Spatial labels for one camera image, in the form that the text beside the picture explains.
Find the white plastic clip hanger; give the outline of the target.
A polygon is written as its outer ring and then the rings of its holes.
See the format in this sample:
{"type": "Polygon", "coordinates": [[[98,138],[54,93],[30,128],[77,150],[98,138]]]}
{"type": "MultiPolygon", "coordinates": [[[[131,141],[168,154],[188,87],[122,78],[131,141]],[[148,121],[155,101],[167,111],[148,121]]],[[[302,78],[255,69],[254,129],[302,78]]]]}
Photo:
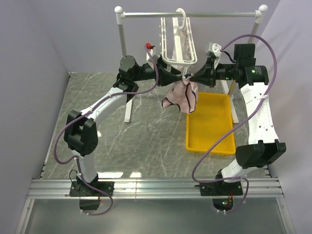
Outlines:
{"type": "Polygon", "coordinates": [[[179,22],[178,17],[172,18],[174,41],[172,57],[168,56],[166,19],[160,19],[161,56],[169,65],[189,67],[197,63],[190,18],[182,8],[178,8],[176,12],[182,14],[182,22],[179,22]]]}

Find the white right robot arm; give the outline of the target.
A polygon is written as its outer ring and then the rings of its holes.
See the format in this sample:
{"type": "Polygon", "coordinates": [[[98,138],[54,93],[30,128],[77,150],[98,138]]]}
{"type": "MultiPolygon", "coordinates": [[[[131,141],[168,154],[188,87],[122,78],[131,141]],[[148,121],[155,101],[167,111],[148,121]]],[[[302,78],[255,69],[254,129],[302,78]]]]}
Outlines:
{"type": "Polygon", "coordinates": [[[246,195],[248,189],[241,188],[241,181],[247,181],[246,175],[272,164],[286,151],[286,144],[279,140],[274,129],[269,103],[269,91],[277,75],[277,60],[272,47],[268,43],[266,46],[273,58],[272,79],[269,79],[265,66],[255,63],[255,44],[235,44],[235,64],[222,65],[217,69],[217,79],[229,75],[238,83],[248,117],[221,136],[207,152],[210,153],[245,123],[249,125],[249,138],[248,144],[237,147],[235,159],[219,170],[214,180],[198,181],[201,196],[246,195]]]}

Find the white far-side hanger clip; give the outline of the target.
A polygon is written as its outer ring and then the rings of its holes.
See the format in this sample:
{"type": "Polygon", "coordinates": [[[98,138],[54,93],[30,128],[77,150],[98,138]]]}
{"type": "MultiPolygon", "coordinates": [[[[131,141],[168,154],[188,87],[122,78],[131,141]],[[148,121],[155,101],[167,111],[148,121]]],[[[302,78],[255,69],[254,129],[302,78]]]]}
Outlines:
{"type": "Polygon", "coordinates": [[[183,79],[186,79],[186,78],[189,78],[189,77],[191,77],[191,76],[192,76],[192,74],[189,73],[189,67],[188,67],[188,66],[185,66],[185,67],[183,68],[183,71],[182,71],[182,78],[183,78],[183,79]]]}

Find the white pink underwear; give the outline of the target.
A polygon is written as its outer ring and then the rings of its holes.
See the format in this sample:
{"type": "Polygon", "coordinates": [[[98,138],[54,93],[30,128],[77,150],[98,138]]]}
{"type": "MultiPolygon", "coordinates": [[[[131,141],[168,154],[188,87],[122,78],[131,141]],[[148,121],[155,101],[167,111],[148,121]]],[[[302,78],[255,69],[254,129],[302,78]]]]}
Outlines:
{"type": "Polygon", "coordinates": [[[184,36],[178,36],[174,38],[174,48],[172,53],[172,59],[177,60],[178,64],[173,64],[173,67],[183,71],[185,66],[190,67],[192,65],[192,53],[188,40],[184,36]]]}

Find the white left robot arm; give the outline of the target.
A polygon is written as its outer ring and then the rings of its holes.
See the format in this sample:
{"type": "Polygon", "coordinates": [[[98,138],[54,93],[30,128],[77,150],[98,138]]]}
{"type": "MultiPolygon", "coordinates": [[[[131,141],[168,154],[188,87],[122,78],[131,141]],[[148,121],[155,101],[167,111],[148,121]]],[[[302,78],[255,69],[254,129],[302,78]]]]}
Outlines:
{"type": "Polygon", "coordinates": [[[182,80],[183,67],[171,65],[162,57],[150,56],[147,63],[138,65],[133,56],[124,56],[120,61],[117,80],[100,100],[82,110],[72,110],[67,117],[64,141],[72,151],[77,164],[76,180],[72,183],[70,196],[81,197],[80,211],[96,216],[101,198],[112,198],[114,183],[101,182],[95,169],[94,150],[98,145],[97,127],[117,108],[129,103],[139,91],[138,81],[154,80],[154,85],[167,86],[182,80]]]}

